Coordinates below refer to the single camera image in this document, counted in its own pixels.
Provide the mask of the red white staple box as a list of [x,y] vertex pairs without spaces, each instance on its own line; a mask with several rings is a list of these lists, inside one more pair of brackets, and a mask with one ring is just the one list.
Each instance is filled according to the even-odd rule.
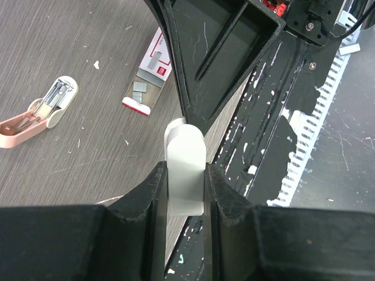
[[150,115],[172,72],[172,64],[161,28],[148,46],[122,104],[142,115]]

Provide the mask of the white staple remover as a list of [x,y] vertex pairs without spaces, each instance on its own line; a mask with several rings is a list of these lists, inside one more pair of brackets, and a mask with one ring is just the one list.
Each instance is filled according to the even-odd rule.
[[171,121],[164,134],[169,211],[174,216],[203,214],[206,145],[200,129],[183,117]]

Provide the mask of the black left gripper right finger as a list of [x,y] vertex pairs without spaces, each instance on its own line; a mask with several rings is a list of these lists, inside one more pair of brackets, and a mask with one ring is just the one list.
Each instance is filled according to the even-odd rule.
[[204,171],[206,280],[373,280],[374,215],[252,205]]

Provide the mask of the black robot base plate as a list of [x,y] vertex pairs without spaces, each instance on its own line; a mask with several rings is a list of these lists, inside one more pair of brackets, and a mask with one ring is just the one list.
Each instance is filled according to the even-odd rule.
[[282,33],[257,63],[204,176],[204,213],[186,269],[204,256],[197,280],[257,280],[256,205],[276,198],[297,136],[282,109],[311,115],[339,42],[309,44]]

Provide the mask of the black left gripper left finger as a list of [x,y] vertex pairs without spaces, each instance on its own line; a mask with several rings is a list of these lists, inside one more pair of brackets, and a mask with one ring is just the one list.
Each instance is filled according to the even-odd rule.
[[1,209],[2,280],[163,280],[167,168],[109,206]]

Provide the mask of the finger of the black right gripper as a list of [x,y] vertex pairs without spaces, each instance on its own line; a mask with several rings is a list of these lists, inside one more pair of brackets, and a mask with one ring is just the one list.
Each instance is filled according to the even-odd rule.
[[182,114],[206,133],[285,26],[261,1],[148,1],[161,27]]

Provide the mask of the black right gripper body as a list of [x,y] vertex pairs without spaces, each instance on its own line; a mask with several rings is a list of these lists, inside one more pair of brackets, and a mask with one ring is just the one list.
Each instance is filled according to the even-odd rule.
[[345,17],[345,1],[261,1],[262,5],[285,23],[284,29],[318,46],[328,41],[342,41],[354,33],[374,13],[374,1],[352,1],[349,23],[341,34],[334,27]]

